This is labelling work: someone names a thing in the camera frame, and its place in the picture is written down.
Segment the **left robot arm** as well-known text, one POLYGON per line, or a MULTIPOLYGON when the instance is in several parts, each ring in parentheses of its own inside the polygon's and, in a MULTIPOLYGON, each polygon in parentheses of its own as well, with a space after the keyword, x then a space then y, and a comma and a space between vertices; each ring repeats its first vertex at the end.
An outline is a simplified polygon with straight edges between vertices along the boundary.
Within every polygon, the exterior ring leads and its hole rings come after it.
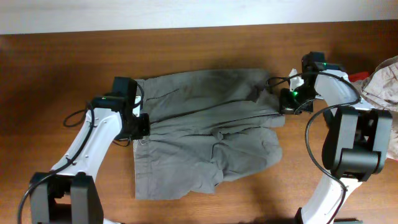
POLYGON ((149 115, 142 114, 144 90, 135 80, 116 77, 112 90, 83 109, 81 129, 49 172, 36 172, 21 199, 30 201, 32 223, 109 223, 95 180, 112 143, 131 142, 150 134, 149 115))

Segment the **grey shorts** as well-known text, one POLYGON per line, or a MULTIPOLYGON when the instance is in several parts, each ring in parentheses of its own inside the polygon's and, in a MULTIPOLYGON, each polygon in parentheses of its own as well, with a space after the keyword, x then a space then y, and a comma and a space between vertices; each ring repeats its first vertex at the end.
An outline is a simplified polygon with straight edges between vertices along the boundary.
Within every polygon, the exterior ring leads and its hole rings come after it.
POLYGON ((278 163, 285 123, 261 68, 199 70, 141 80, 150 134, 134 142, 135 196, 175 200, 278 163))

